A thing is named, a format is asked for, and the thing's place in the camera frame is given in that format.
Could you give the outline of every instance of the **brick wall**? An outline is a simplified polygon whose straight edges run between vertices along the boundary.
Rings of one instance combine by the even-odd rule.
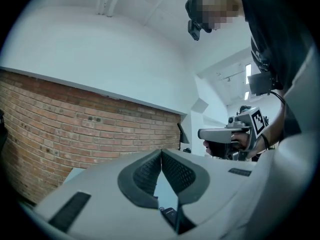
[[[4,70],[0,109],[9,132],[1,161],[11,184],[34,203],[73,167],[179,146],[177,114]]]

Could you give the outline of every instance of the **ceiling light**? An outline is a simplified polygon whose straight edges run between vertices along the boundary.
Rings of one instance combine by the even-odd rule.
[[[251,76],[251,64],[245,66],[245,83],[249,84],[248,77]]]
[[[244,95],[244,100],[246,101],[248,98],[249,98],[249,92],[246,91],[246,92],[245,92],[245,95]]]

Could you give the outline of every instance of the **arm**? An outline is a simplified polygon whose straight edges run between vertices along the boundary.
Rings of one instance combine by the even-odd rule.
[[[284,92],[279,91],[278,94],[283,98]],[[269,142],[269,145],[272,146],[276,144],[279,141],[279,138],[281,136],[281,133],[284,129],[284,120],[285,120],[285,105],[281,102],[281,107],[278,115],[276,116],[275,120],[270,124],[263,132],[265,135],[266,139]],[[258,138],[258,141],[256,143],[256,146],[254,150],[252,150],[247,158],[252,158],[259,152],[265,150],[265,142],[263,138],[260,136]]]

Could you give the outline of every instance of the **hand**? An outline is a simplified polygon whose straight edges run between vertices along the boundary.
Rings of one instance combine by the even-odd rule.
[[[249,142],[249,134],[243,133],[243,132],[236,132],[234,135],[231,136],[232,141],[238,141],[239,145],[236,147],[238,149],[245,149],[248,146]],[[209,154],[212,155],[212,151],[209,148],[209,143],[205,140],[203,142],[203,145],[206,147],[205,151]],[[247,155],[247,159],[253,158],[257,152],[255,150],[252,150],[249,152]]]

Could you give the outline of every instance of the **black cap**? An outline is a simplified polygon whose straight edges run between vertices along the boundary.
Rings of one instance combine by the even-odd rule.
[[[196,22],[205,32],[211,33],[212,29],[209,28],[207,23],[203,23],[203,15],[201,11],[197,10],[197,3],[199,0],[187,0],[185,3],[185,10],[188,13],[189,18]]]

